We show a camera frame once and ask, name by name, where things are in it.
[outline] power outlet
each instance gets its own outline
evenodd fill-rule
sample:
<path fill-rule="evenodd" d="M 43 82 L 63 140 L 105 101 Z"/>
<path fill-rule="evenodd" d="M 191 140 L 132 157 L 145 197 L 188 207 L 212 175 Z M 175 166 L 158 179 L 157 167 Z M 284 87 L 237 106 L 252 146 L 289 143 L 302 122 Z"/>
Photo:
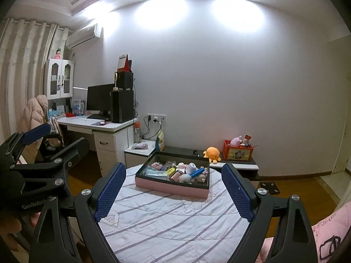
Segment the power outlet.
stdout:
<path fill-rule="evenodd" d="M 151 116 L 151 120 L 154 119 L 154 117 L 157 117 L 158 121 L 164 121 L 166 119 L 166 115 L 162 114 L 147 114 L 148 116 Z"/>

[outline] water bottle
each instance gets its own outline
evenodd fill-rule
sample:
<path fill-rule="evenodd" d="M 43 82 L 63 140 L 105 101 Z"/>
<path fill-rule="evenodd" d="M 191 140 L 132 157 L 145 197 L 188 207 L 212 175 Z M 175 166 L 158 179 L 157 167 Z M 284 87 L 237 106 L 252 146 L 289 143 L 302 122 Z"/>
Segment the water bottle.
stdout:
<path fill-rule="evenodd" d="M 142 135 L 141 135 L 141 128 L 140 122 L 136 122 L 134 124 L 134 142 L 141 143 Z"/>

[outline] air conditioner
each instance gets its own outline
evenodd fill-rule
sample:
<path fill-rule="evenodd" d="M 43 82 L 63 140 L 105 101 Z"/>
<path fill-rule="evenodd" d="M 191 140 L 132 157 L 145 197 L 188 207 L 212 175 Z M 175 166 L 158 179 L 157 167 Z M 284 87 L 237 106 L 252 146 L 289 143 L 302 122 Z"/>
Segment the air conditioner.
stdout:
<path fill-rule="evenodd" d="M 99 26 L 99 24 L 94 24 L 86 28 L 83 28 L 79 31 L 76 31 L 67 38 L 66 45 L 69 49 L 72 49 L 73 47 L 85 41 L 88 41 L 96 37 L 99 38 L 101 36 L 101 30 L 102 30 L 102 27 Z"/>

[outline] hand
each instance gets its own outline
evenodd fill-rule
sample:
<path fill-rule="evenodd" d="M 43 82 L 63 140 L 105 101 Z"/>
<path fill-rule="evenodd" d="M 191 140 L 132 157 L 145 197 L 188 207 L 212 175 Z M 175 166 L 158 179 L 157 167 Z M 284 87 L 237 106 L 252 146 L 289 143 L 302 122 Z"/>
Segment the hand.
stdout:
<path fill-rule="evenodd" d="M 38 212 L 30 217 L 33 227 L 36 226 L 39 216 Z M 10 234 L 18 233 L 21 229 L 21 223 L 17 218 L 5 212 L 0 213 L 0 235 L 12 251 L 18 251 L 18 243 Z"/>

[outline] pink pillow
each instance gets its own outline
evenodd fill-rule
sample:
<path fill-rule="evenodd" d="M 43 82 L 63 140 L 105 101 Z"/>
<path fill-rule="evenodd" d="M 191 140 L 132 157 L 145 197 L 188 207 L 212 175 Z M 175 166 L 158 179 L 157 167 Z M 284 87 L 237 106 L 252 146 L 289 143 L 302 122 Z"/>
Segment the pink pillow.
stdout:
<path fill-rule="evenodd" d="M 326 263 L 335 250 L 334 246 L 338 247 L 344 239 L 351 225 L 350 214 L 351 202 L 348 202 L 329 217 L 312 226 L 319 263 Z M 264 240 L 256 263 L 263 263 L 266 260 L 272 242 L 273 237 Z"/>

